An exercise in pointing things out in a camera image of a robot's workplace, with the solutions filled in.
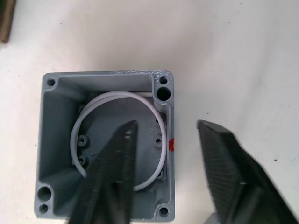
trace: white table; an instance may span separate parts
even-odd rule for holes
[[[94,70],[174,74],[174,223],[214,210],[197,119],[232,130],[299,217],[298,11],[296,0],[19,0],[0,45],[0,223],[64,223],[33,213],[41,80]]]

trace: red mark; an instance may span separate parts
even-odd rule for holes
[[[174,139],[169,140],[169,151],[174,152]]]

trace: white cable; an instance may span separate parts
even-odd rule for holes
[[[74,164],[75,164],[76,168],[78,169],[79,173],[84,178],[86,177],[87,174],[86,174],[86,171],[84,170],[84,168],[82,167],[82,165],[80,164],[79,159],[77,157],[78,133],[79,133],[80,125],[81,125],[83,119],[91,111],[93,111],[95,108],[97,108],[98,106],[100,106],[104,103],[107,103],[107,102],[115,100],[115,99],[128,98],[128,97],[138,99],[139,101],[143,102],[153,112],[153,114],[155,115],[155,117],[160,125],[161,136],[162,136],[161,157],[160,157],[160,161],[158,163],[158,166],[157,166],[155,172],[148,180],[146,180],[145,182],[143,182],[139,185],[134,186],[134,191],[139,191],[139,190],[149,186],[158,177],[158,175],[160,174],[160,172],[163,168],[164,161],[166,158],[167,140],[166,140],[165,125],[164,125],[164,122],[163,122],[159,112],[155,109],[155,107],[148,100],[146,100],[144,98],[144,97],[150,97],[150,96],[152,96],[152,93],[148,93],[148,92],[132,93],[132,92],[126,92],[126,91],[112,91],[112,92],[103,93],[103,94],[95,97],[84,107],[84,109],[80,113],[80,115],[71,131],[71,140],[70,140],[71,157],[72,157]]]

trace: gray metal enclosure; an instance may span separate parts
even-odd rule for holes
[[[174,219],[174,89],[173,75],[168,71],[66,72],[43,76],[34,204],[38,217],[70,217],[84,179],[72,164],[71,130],[80,110],[94,97],[109,91],[152,92],[153,97],[146,99],[161,113],[166,127],[163,169],[150,186],[134,193],[132,220]],[[138,123],[136,184],[147,180],[159,163],[161,130],[149,108],[134,98],[105,103],[84,119],[79,135],[87,144],[78,147],[78,155],[84,158],[85,166],[116,128],[131,120]]]

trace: red sticker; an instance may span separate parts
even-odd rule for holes
[[[169,151],[174,152],[174,139],[169,140]]]

